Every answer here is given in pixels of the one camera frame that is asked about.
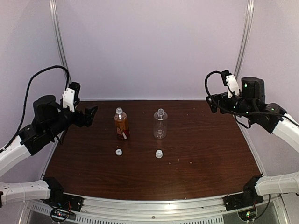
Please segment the large gold label drink bottle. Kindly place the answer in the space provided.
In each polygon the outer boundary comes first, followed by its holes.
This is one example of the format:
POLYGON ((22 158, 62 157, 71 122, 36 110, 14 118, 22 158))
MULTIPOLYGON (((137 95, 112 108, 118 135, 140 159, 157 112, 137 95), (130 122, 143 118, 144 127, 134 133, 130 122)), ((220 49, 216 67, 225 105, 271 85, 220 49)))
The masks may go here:
POLYGON ((117 139, 127 140, 130 137, 128 117, 121 107, 115 110, 114 123, 117 139))

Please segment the white bottle cap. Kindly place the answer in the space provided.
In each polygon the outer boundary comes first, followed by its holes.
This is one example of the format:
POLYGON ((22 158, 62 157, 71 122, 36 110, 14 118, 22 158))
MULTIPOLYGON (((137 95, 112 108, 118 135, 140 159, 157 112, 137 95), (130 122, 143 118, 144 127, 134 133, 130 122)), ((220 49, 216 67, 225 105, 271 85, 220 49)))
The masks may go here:
POLYGON ((121 156, 122 155, 122 150, 121 149, 116 149, 115 151, 117 156, 121 156))

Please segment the small clear plastic bottle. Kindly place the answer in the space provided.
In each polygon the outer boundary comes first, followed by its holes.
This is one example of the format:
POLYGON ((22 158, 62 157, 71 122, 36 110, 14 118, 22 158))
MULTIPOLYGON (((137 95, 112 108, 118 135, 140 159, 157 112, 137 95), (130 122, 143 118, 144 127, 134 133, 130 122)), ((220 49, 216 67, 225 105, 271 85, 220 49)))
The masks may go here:
POLYGON ((153 115, 153 134, 157 139, 163 139, 167 135, 168 114, 163 108, 159 108, 153 115))

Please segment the white flip nozzle cap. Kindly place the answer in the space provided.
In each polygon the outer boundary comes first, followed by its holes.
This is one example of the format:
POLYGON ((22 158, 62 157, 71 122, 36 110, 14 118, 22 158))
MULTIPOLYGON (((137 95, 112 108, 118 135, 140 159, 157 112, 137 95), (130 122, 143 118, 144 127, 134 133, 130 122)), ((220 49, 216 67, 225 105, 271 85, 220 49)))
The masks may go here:
POLYGON ((162 152, 162 150, 157 150, 157 151, 156 151, 156 157, 157 157, 158 159, 161 159, 161 158, 163 157, 163 152, 162 152))

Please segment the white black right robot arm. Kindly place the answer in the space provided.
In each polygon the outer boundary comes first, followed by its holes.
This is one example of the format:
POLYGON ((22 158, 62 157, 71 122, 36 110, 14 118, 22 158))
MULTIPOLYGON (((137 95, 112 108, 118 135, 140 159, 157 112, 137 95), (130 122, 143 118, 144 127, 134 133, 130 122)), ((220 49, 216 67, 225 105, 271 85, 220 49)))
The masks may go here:
MULTIPOLYGON (((253 124, 260 125, 268 133, 273 134, 294 150, 299 149, 299 124, 294 121, 288 112, 276 103, 265 102, 264 81, 257 77, 243 77, 241 86, 233 75, 221 76, 228 91, 212 95, 208 90, 208 80, 204 82, 209 104, 213 113, 228 113, 234 117, 245 117, 248 120, 247 128, 253 124)), ((271 194, 298 193, 298 172, 277 176, 255 176, 243 187, 240 194, 240 203, 251 205, 257 196, 271 194)))

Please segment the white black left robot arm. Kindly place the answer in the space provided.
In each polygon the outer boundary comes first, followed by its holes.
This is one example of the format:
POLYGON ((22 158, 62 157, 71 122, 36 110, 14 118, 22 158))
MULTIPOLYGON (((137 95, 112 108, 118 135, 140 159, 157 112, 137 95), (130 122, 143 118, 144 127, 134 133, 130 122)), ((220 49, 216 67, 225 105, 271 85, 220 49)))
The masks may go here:
MULTIPOLYGON (((33 103, 34 119, 31 124, 17 131, 13 141, 0 150, 0 174, 4 175, 19 162, 41 151, 50 142, 58 140, 58 135, 71 125, 89 127, 93 123, 97 106, 86 108, 84 112, 63 108, 53 95, 42 96, 33 103)), ((0 184, 0 204, 34 199, 54 203, 63 207, 67 196, 61 184, 53 177, 35 182, 0 184)))

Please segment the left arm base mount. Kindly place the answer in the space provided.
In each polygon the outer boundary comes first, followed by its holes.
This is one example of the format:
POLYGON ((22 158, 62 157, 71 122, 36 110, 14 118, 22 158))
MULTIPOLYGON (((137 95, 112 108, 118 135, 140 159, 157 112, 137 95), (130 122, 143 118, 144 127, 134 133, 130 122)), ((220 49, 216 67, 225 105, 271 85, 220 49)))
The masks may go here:
POLYGON ((42 199, 53 209, 62 210, 67 215, 74 216, 75 212, 80 212, 83 204, 83 197, 66 194, 62 185, 54 177, 45 177, 43 181, 47 183, 50 190, 50 197, 42 199))

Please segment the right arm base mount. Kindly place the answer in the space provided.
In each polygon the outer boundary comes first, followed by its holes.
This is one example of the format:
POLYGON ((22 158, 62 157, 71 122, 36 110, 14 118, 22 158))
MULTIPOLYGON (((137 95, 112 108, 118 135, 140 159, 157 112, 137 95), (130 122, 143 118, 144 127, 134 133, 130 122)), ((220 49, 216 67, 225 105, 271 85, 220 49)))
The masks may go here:
POLYGON ((259 196, 255 186, 262 175, 253 176, 244 186, 243 192, 238 194, 227 194, 223 197, 226 211, 238 210, 238 217, 246 222, 255 222, 263 216, 269 207, 271 196, 268 195, 268 202, 263 211, 259 212, 257 205, 264 202, 263 196, 259 196))

